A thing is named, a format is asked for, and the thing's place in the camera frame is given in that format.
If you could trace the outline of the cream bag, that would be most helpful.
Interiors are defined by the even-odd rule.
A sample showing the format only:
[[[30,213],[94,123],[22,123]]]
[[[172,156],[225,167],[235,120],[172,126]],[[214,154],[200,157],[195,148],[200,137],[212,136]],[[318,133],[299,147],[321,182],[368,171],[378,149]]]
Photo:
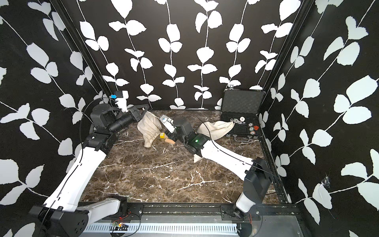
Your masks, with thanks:
[[[193,162],[194,163],[197,163],[197,162],[201,161],[202,159],[203,159],[203,157],[201,157],[201,156],[198,156],[196,154],[193,155]]]
[[[228,134],[235,126],[235,123],[216,121],[202,123],[197,129],[197,133],[203,134],[211,138],[212,140],[218,140]]]
[[[162,129],[160,120],[152,113],[146,112],[143,118],[138,122],[137,129],[142,133],[144,147],[150,148],[154,140],[160,135]]]

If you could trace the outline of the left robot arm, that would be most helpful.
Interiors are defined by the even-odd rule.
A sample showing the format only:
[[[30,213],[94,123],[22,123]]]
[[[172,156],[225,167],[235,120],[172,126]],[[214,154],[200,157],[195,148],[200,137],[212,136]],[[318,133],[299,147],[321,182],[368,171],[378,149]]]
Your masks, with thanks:
[[[110,104],[94,106],[90,114],[94,130],[81,141],[79,157],[44,204],[33,206],[29,212],[39,221],[40,236],[78,237],[94,222],[129,214],[127,199],[121,196],[86,206],[79,206],[79,201],[94,172],[118,140],[119,132],[139,122],[148,109],[148,104],[132,106],[127,112]]]

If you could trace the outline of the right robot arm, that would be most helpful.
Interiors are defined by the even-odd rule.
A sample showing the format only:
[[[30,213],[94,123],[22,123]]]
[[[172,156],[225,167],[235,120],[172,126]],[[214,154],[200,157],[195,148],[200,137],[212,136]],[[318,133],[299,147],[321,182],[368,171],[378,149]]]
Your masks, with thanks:
[[[191,154],[214,161],[243,180],[243,191],[233,210],[222,207],[222,211],[240,221],[245,217],[251,220],[252,215],[257,215],[256,211],[250,210],[263,202],[274,181],[274,175],[264,159],[251,159],[228,150],[212,140],[211,135],[195,132],[184,117],[171,119],[162,115],[159,120],[167,128],[168,138],[180,141]]]

